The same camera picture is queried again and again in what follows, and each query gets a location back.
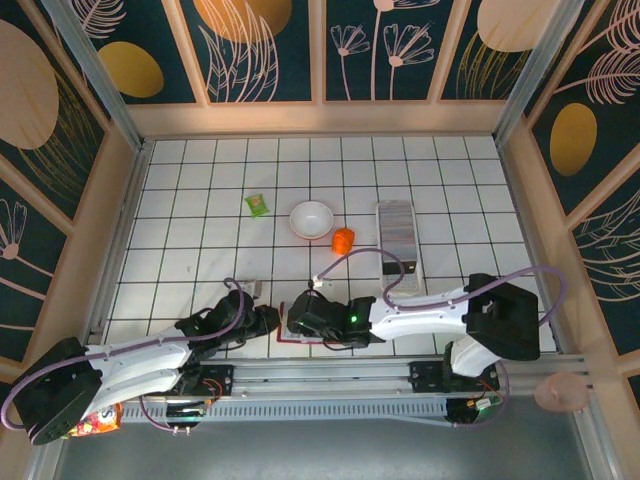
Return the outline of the red card holder wallet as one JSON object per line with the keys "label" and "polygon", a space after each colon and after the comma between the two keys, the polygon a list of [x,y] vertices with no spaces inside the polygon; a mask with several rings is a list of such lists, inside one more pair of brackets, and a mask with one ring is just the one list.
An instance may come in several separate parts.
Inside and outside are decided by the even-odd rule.
{"label": "red card holder wallet", "polygon": [[277,341],[279,343],[287,344],[306,344],[306,345],[319,345],[322,343],[320,337],[308,337],[300,333],[294,333],[288,328],[288,312],[293,306],[292,301],[283,301],[280,303],[280,325],[277,330]]}

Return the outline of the orange toy fruit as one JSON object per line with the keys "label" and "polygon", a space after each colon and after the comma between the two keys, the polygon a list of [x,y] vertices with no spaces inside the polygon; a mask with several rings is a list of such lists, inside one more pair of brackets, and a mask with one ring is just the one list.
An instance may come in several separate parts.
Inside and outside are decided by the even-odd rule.
{"label": "orange toy fruit", "polygon": [[337,229],[331,240],[331,250],[336,255],[344,256],[349,254],[354,246],[355,232],[349,228]]}

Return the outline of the white slotted plastic tray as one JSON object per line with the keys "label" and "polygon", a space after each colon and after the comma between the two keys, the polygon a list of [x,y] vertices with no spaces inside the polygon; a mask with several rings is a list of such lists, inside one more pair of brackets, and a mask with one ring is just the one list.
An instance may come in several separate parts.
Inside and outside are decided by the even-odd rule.
{"label": "white slotted plastic tray", "polygon": [[[377,208],[376,208],[376,220],[377,220],[377,244],[379,247],[379,240],[378,240],[379,227],[378,227],[378,219],[377,219]],[[419,243],[417,239],[417,233],[416,233],[416,240],[417,240],[417,248],[418,248],[418,258],[419,258],[417,267],[416,267],[416,273],[409,276],[405,275],[403,279],[391,290],[389,294],[390,297],[396,297],[396,298],[414,297],[414,296],[418,296],[423,291],[423,282],[421,277],[421,254],[419,252]]]}

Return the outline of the white bowl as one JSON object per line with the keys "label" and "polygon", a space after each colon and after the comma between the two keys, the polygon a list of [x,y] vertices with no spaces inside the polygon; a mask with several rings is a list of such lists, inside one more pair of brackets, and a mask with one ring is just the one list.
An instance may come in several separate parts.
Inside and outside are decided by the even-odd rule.
{"label": "white bowl", "polygon": [[333,212],[323,203],[306,201],[296,205],[289,215],[292,231],[305,240],[328,234],[334,224]]}

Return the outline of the left controller circuit board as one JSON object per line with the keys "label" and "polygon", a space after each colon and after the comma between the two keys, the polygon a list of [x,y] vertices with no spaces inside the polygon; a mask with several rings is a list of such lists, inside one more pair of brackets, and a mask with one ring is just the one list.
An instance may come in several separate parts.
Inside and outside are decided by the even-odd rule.
{"label": "left controller circuit board", "polygon": [[202,403],[169,404],[165,416],[172,421],[186,421],[188,418],[200,418],[206,413],[206,406]]}

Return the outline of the colourful candy bag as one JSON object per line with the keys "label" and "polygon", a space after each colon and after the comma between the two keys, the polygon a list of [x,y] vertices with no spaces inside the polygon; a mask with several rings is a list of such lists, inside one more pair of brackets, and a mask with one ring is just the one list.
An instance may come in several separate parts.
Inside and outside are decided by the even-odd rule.
{"label": "colourful candy bag", "polygon": [[121,403],[110,405],[87,415],[69,434],[72,437],[83,437],[116,431],[120,428],[122,413]]}

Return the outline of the pink translucent round object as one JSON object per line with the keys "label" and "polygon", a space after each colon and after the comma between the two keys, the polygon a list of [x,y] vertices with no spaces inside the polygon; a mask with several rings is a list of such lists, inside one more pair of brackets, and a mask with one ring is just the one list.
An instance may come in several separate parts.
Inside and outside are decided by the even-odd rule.
{"label": "pink translucent round object", "polygon": [[535,388],[534,400],[539,407],[550,412],[576,412],[587,406],[589,389],[582,376],[557,372]]}

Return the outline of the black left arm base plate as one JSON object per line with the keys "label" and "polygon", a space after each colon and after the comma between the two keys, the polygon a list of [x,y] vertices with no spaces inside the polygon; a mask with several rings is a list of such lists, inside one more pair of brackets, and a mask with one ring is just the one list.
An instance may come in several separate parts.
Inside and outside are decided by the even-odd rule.
{"label": "black left arm base plate", "polygon": [[233,389],[234,367],[232,365],[205,365],[196,382],[198,395],[219,399],[230,397]]}

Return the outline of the aluminium mounting rail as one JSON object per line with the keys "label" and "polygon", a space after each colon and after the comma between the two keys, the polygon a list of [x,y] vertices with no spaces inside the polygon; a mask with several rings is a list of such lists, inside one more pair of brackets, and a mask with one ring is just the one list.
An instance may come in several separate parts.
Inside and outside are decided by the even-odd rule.
{"label": "aluminium mounting rail", "polygon": [[[414,393],[410,364],[440,364],[441,355],[213,359],[210,365],[234,367],[232,397],[237,400],[386,399]],[[593,380],[580,355],[544,354],[534,362],[503,362],[497,369],[501,391],[530,396],[559,372],[570,372],[591,388]]]}

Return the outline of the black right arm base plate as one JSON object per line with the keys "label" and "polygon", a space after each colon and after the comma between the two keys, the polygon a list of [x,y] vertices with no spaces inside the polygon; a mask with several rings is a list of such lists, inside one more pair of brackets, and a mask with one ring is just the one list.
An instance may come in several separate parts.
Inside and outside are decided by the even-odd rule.
{"label": "black right arm base plate", "polygon": [[408,380],[414,393],[482,393],[486,386],[500,389],[494,366],[487,367],[478,377],[467,377],[455,374],[443,361],[411,362]]}

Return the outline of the aluminium frame post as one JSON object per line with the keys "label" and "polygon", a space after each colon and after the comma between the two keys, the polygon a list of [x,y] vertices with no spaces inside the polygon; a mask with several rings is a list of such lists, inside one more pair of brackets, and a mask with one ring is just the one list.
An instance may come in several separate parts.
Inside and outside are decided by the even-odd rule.
{"label": "aluminium frame post", "polygon": [[585,0],[559,0],[541,38],[529,55],[493,132],[501,152],[517,126],[526,105],[550,69],[566,36],[575,24]]}
{"label": "aluminium frame post", "polygon": [[135,152],[141,137],[94,40],[106,40],[126,17],[124,0],[40,0],[102,104]]}

